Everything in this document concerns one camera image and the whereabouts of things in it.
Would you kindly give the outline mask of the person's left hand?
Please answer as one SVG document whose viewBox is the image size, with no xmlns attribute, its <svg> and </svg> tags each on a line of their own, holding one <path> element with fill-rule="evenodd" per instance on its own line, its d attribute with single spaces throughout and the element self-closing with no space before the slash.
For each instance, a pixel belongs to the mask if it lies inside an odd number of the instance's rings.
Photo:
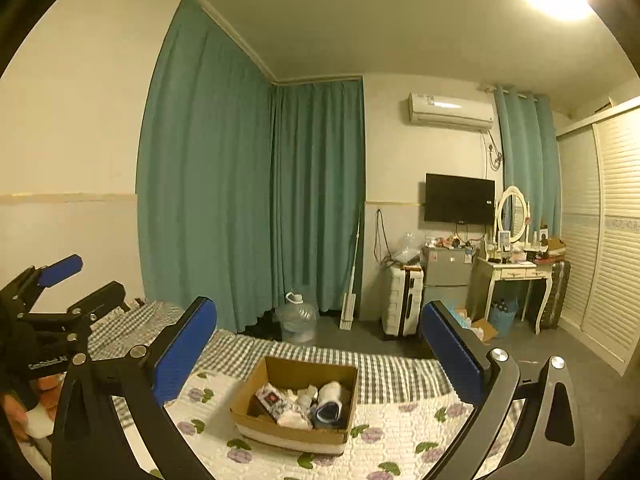
<svg viewBox="0 0 640 480">
<path fill-rule="evenodd" d="M 1 408 L 17 442 L 52 434 L 63 382 L 63 374 L 54 374 L 33 380 L 29 384 L 30 393 L 1 391 Z"/>
</svg>

